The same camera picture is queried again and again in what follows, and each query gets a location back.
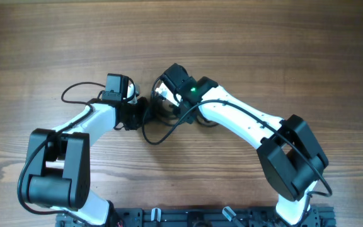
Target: black metal base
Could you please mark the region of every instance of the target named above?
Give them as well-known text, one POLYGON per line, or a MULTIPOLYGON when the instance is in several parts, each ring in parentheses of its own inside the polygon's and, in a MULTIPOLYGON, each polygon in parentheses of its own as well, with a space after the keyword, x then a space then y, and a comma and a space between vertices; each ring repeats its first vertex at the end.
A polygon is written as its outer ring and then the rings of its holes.
MULTIPOLYGON (((163 210, 161 221, 151 221, 151 210, 139 208, 116 209, 121 219, 115 227, 236 227, 222 214, 222 210, 189 209, 189 210, 163 210)), ((245 227, 285 227, 284 223, 275 214, 275 207, 251 207, 249 209, 235 209, 236 217, 245 227)), ((68 216, 58 215, 56 227, 84 227, 68 216)), ((311 206, 305 220, 300 227, 335 227, 335 213, 332 207, 311 206)))

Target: wooden table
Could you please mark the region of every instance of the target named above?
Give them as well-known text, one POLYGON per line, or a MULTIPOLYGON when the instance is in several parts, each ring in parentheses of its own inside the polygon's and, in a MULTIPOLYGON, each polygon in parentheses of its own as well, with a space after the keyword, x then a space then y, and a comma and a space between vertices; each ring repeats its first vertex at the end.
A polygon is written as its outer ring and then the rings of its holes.
MULTIPOLYGON (((363 4, 156 1, 0 5, 0 226, 53 226, 18 204, 28 137, 84 107, 60 101, 80 81, 130 76, 148 96, 177 62, 266 113, 308 121, 330 160, 339 226, 363 226, 363 4)), ((83 86, 68 99, 89 100, 83 86)), ((168 130, 148 125, 151 139, 168 130)), ((219 126, 182 125, 151 146, 113 131, 91 148, 91 188, 115 207, 271 206, 253 148, 219 126)))

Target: wood grain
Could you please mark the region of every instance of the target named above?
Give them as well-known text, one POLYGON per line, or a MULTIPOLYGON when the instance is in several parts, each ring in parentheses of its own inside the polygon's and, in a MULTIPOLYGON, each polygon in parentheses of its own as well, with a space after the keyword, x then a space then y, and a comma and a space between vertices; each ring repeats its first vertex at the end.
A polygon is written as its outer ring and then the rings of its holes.
MULTIPOLYGON (((67 86, 122 73, 148 95, 174 62, 264 112, 307 120, 334 191, 313 202, 334 206, 339 226, 363 226, 363 3, 352 1, 0 5, 0 226, 54 224, 22 209, 15 190, 31 131, 83 109, 59 100, 67 86)), ((167 130, 148 126, 152 139, 167 130)), ((116 207, 277 201, 255 150, 223 127, 182 125, 159 146, 113 131, 91 148, 91 169, 93 190, 116 207)))

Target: wooden tabletop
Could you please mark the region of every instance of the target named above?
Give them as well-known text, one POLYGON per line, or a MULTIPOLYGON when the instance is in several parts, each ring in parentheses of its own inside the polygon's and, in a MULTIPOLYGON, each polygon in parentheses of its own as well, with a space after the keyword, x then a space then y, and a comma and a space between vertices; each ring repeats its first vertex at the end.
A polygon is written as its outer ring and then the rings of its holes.
MULTIPOLYGON (((272 115, 311 126, 339 226, 363 226, 363 4, 351 1, 131 1, 0 5, 0 226, 53 226, 27 213, 16 183, 36 128, 84 108, 60 101, 80 81, 131 77, 148 96, 172 63, 272 115)), ((100 88, 82 86, 68 99, 100 88)), ((168 128, 147 126, 159 139, 168 128)), ((159 146, 141 130, 91 148, 91 188, 115 207, 272 206, 257 154, 222 126, 182 125, 159 146)))

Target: robotic arm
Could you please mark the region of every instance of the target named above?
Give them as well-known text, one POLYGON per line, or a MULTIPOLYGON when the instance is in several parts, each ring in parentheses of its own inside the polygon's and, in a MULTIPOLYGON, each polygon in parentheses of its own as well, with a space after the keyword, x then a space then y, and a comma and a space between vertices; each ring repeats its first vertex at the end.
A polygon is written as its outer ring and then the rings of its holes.
MULTIPOLYGON (((177 117, 191 124, 199 115, 227 127, 251 144, 257 150, 267 181, 279 193, 279 201, 275 207, 267 209, 267 212, 262 208, 258 211, 250 211, 245 224, 241 224, 236 217, 241 216, 240 213, 243 212, 246 214, 247 211, 236 211, 238 213, 236 215, 234 211, 226 207, 222 212, 223 215, 235 225, 243 227, 253 226, 252 223, 271 222, 264 216, 264 212, 268 214, 274 210, 287 226, 303 224, 306 211, 311 209, 309 192, 319 180, 315 171, 321 176, 328 165, 328 160, 307 123, 295 115, 283 120, 280 117, 262 113, 237 100, 209 78, 194 80, 178 64, 172 65, 159 79, 162 83, 159 88, 156 88, 156 93, 174 104, 173 113, 177 117), (282 148, 287 143, 294 144, 296 151, 292 149, 285 154, 282 148)), ((129 214, 133 212, 122 212, 123 209, 114 210, 110 201, 100 198, 89 189, 90 146, 107 131, 116 129, 119 123, 123 123, 126 130, 136 130, 143 125, 144 120, 146 122, 144 118, 150 111, 147 100, 144 97, 137 100, 138 86, 132 80, 132 84, 128 85, 129 80, 131 79, 126 76, 109 74, 102 99, 90 100, 88 102, 90 106, 64 125, 52 130, 36 129, 32 132, 26 157, 30 164, 28 168, 24 168, 23 178, 20 178, 19 182, 23 183, 18 184, 20 202, 23 199, 23 203, 33 203, 56 210, 59 214, 57 225, 64 227, 67 225, 73 227, 74 223, 79 226, 122 227, 123 224, 127 224, 128 227, 133 227, 135 224, 135 227, 150 227, 150 224, 153 224, 152 227, 160 227, 164 217, 167 217, 169 221, 173 220, 172 215, 176 215, 175 220, 183 219, 181 214, 175 212, 161 214, 158 208, 151 212, 141 210, 142 216, 138 209, 135 217, 130 219, 129 214), (91 107, 93 113, 84 117, 90 112, 91 107), (37 147, 43 143, 45 146, 37 151, 37 147), (49 168, 46 165, 46 162, 56 160, 64 161, 63 169, 49 168)), ((316 209, 313 211, 308 212, 308 215, 310 213, 318 215, 316 209)), ((182 214, 186 214, 187 225, 178 223, 175 226, 210 227, 212 224, 206 222, 201 224, 195 222, 191 226, 194 221, 189 221, 191 218, 211 220, 217 215, 222 215, 208 212, 212 211, 181 211, 182 214)), ((313 217, 306 220, 313 226, 315 221, 321 226, 322 216, 315 217, 316 220, 313 217)))

